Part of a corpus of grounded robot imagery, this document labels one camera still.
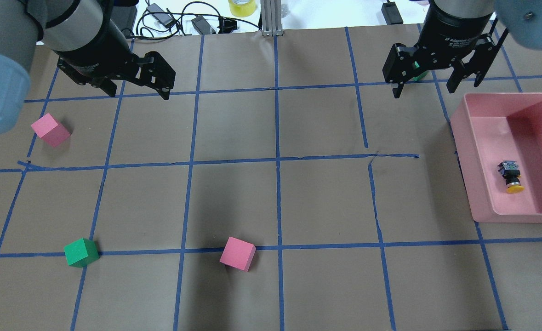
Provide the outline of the green cube near right arm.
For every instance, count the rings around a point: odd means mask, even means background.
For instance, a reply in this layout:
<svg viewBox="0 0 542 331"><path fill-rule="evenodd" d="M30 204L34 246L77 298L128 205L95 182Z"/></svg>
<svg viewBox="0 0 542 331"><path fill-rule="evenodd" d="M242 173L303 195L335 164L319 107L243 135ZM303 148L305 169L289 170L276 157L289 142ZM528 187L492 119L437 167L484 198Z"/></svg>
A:
<svg viewBox="0 0 542 331"><path fill-rule="evenodd" d="M412 81L420 81L422 80L424 77L426 77L426 75L428 75L429 73L429 70L427 69L422 69L422 68L416 68L413 70L412 72L412 78L411 80Z"/></svg>

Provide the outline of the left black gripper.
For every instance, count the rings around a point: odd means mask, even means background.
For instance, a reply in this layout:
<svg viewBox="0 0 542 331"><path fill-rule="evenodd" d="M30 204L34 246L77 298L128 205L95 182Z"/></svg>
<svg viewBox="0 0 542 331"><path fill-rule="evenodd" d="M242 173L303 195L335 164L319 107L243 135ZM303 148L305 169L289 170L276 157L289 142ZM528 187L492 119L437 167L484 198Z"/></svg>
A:
<svg viewBox="0 0 542 331"><path fill-rule="evenodd" d="M115 23L104 19L94 38L85 46L71 51L57 51L57 66L78 85L89 84L115 97L118 86L114 80L129 81L155 90L169 100L176 81L176 71L157 51L144 57L134 54Z"/></svg>

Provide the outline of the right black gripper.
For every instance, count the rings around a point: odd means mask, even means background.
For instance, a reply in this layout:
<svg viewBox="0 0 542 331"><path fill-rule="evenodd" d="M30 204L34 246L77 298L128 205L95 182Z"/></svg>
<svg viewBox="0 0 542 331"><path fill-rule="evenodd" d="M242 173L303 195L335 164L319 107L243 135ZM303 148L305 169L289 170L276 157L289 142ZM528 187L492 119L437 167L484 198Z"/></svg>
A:
<svg viewBox="0 0 542 331"><path fill-rule="evenodd" d="M394 98L401 96L416 68L453 67L446 83L449 93L456 92L471 74L478 87L508 37L503 33L495 43L490 33L483 32L493 12L493 5L430 5L418 42L412 47L394 43L383 65L383 77L391 84Z"/></svg>

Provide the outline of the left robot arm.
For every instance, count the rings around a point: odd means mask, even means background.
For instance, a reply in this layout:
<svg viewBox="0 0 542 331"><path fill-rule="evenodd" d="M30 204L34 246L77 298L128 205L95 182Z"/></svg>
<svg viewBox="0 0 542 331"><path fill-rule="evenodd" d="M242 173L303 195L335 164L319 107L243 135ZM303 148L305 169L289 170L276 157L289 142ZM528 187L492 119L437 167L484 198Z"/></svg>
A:
<svg viewBox="0 0 542 331"><path fill-rule="evenodd" d="M78 85L107 96L115 81L147 86L168 100L176 72L156 51L134 54L112 21L115 7L136 0L0 0L0 134L11 130L31 86L38 42L58 55L57 67Z"/></svg>

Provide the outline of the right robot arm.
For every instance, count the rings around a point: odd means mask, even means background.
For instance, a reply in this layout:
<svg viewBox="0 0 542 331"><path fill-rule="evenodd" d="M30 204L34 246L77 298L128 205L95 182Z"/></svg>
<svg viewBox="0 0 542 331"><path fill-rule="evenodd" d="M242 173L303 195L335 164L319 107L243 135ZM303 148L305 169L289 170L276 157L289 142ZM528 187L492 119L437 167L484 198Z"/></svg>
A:
<svg viewBox="0 0 542 331"><path fill-rule="evenodd" d="M399 98L412 78L451 68L449 93L471 75L478 87L509 35L525 48L542 50L542 0L431 0L416 44L391 46L384 81Z"/></svg>

